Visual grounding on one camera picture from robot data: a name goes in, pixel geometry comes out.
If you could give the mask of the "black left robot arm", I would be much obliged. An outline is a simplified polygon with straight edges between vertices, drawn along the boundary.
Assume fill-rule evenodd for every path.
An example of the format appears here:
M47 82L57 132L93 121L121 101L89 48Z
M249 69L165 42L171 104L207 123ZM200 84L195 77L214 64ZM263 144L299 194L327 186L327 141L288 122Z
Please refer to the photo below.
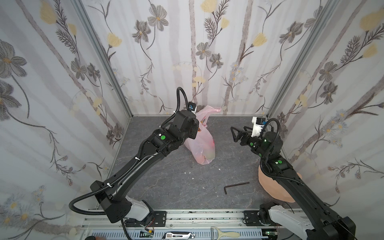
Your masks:
M141 225L148 225L154 211L146 201L128 197L135 183L155 164L182 146L187 139L194 140L199 129L199 120L194 111L196 105L188 101L183 88L178 87L177 107L158 129L144 139L137 154L107 180L91 184L91 192L75 198L69 203L71 211L87 216L107 216L111 223L130 219ZM86 211L75 206L76 203L95 197L101 211Z

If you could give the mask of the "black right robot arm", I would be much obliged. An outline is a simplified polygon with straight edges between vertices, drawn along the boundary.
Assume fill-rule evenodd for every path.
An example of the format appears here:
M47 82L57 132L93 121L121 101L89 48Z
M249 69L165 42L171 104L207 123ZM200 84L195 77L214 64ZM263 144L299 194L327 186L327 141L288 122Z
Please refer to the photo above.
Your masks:
M341 217L324 203L281 155L283 141L280 130L281 124L274 118L266 122L259 136L253 136L249 127L244 127L243 130L231 127L234 142L250 147L252 153L261 158L262 173L282 186L307 216L304 220L271 202L260 206L258 212L260 224L280 225L302 240L356 239L355 223L349 217Z

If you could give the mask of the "pink plastic bag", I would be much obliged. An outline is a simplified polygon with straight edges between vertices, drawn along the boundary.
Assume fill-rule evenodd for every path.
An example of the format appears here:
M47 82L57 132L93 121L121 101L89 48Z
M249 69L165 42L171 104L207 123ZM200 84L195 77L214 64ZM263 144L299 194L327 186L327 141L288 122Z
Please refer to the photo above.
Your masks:
M184 143L186 148L192 153L196 162L200 165L208 165L216 156L216 148L213 136L207 129L208 118L211 114L218 114L221 108L213 108L205 106L202 110L196 113L199 121L199 129L194 140L187 139Z

